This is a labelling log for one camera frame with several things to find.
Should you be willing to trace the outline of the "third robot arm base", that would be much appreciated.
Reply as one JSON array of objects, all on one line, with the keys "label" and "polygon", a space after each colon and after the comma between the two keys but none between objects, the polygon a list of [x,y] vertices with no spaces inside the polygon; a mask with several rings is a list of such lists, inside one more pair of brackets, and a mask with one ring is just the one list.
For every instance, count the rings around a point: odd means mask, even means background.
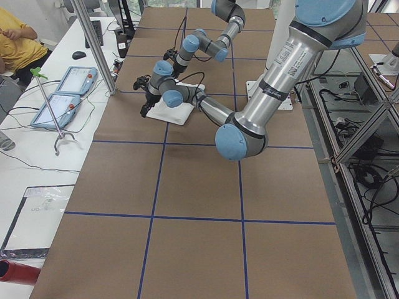
[{"label": "third robot arm base", "polygon": [[389,54],[370,54],[369,55],[378,74],[398,75],[398,43]]}]

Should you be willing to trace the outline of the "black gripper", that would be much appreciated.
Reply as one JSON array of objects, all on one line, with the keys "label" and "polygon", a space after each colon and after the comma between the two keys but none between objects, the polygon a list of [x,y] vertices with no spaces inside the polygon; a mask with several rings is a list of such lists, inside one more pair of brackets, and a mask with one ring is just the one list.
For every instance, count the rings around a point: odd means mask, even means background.
[{"label": "black gripper", "polygon": [[150,111],[161,99],[160,94],[153,94],[150,91],[146,92],[146,105],[143,105],[140,114],[143,118],[147,116],[148,111]]},{"label": "black gripper", "polygon": [[175,62],[175,63],[173,64],[173,73],[172,73],[172,76],[173,76],[174,78],[178,78],[178,76],[179,76],[180,74],[182,74],[185,70],[186,70],[186,66],[185,66],[185,65],[181,65],[181,64],[179,64],[178,62]]}]

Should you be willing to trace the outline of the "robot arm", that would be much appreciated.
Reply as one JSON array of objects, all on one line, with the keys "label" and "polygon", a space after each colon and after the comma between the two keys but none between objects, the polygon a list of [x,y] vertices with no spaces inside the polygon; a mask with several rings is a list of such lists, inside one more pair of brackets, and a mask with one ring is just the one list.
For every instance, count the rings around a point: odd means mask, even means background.
[{"label": "robot arm", "polygon": [[211,12],[227,23],[225,29],[218,36],[210,36],[200,28],[187,35],[173,58],[172,76],[182,74],[197,51],[218,62],[223,62],[228,56],[233,39],[244,29],[245,13],[236,1],[213,1]]},{"label": "robot arm", "polygon": [[195,30],[185,37],[180,50],[155,64],[151,75],[137,78],[133,88],[146,93],[141,116],[146,116],[158,102],[170,108],[189,103],[219,126],[215,143],[221,156],[238,161],[258,155],[268,143],[268,121],[315,56],[325,50],[355,47],[364,41],[367,8],[366,1],[296,1],[287,40],[254,84],[253,95],[244,109],[234,112],[201,88],[176,82],[197,51],[223,61],[245,25],[244,11],[235,1],[213,1],[212,13],[226,21],[227,28],[217,40],[209,39],[204,30]]}]

